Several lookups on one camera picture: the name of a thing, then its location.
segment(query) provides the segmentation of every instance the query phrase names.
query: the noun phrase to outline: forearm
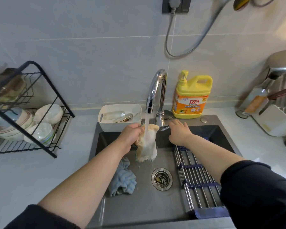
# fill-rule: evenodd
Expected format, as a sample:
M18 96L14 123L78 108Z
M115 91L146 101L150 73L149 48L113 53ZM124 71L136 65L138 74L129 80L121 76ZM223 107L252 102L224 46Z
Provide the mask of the forearm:
M246 160L200 136L190 135L188 137L186 147L192 151L218 183L228 167L236 162Z
M115 141L59 184L39 205L84 228L98 207L125 148Z

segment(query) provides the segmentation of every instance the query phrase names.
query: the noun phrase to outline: electrical outlet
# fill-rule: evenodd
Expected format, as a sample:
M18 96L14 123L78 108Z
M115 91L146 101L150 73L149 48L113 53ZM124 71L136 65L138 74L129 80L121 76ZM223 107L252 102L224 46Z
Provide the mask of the electrical outlet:
M170 0L163 0L162 1L162 13L163 14L168 14L171 13L172 9L169 5ZM190 9L190 4L191 0L180 0L181 4L180 6L176 9L176 13L188 13Z

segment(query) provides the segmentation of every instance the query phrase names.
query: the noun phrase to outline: blue towel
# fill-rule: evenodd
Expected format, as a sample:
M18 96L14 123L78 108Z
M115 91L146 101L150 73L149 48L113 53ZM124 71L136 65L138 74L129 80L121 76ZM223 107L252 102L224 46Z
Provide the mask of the blue towel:
M137 182L136 176L127 169L129 165L128 158L122 158L108 186L111 197L116 194L133 193Z

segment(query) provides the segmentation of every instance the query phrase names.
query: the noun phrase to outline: drain strainer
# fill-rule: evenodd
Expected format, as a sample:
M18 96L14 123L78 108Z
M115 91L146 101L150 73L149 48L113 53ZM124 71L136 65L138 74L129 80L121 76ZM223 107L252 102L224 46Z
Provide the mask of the drain strainer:
M167 169L158 168L153 171L152 183L160 191L168 190L173 184L173 177Z

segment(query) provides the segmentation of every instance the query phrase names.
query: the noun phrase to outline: bottle label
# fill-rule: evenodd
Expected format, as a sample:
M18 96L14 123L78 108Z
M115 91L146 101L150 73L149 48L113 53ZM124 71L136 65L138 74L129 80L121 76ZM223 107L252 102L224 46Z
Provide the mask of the bottle label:
M250 116L257 110L257 108L264 102L266 98L266 96L256 96L244 110L243 115Z
M206 105L207 96L180 96L176 94L174 111L177 114L201 114Z

